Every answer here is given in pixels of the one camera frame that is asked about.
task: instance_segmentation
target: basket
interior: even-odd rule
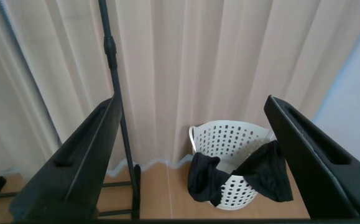
[[[232,173],[256,149],[270,141],[272,132],[255,124],[241,121],[210,121],[199,127],[192,126],[189,135],[193,153],[217,156],[217,169]],[[250,203],[257,192],[242,176],[232,175],[221,186],[222,199],[217,208],[237,210]]]

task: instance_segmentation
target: wall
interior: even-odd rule
[[[360,40],[317,112],[314,123],[360,160]]]

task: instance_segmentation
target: basket handle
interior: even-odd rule
[[[195,128],[195,126],[191,126],[189,129],[189,134],[190,134],[190,139],[191,139],[191,143],[192,143],[192,151],[195,154],[196,153],[196,146],[195,146],[195,141],[193,140],[193,129]]]

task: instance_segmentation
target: brown floor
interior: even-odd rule
[[[190,163],[178,169],[154,164],[141,174],[141,218],[309,218],[293,176],[288,171],[294,201],[277,203],[258,195],[248,206],[236,211],[214,208],[207,202],[194,201],[188,194],[187,175]],[[129,180],[124,169],[116,177],[106,176],[105,182]],[[20,175],[7,177],[3,192],[14,192],[24,186]],[[103,211],[131,208],[130,186],[103,188],[97,207]],[[12,221],[7,208],[11,198],[0,199],[0,223]],[[104,218],[130,218],[116,215]]]

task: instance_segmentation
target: black stand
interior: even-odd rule
[[[15,196],[9,206],[15,221],[56,218],[91,220],[129,213],[132,220],[140,217],[141,168],[139,165],[134,167],[132,163],[116,47],[105,0],[99,0],[99,9],[114,95],[94,109],[20,192],[0,194],[0,198]],[[119,123],[131,181],[103,184]],[[0,177],[0,190],[5,183],[5,178]],[[132,208],[100,213],[96,203],[101,188],[124,185],[132,186]]]

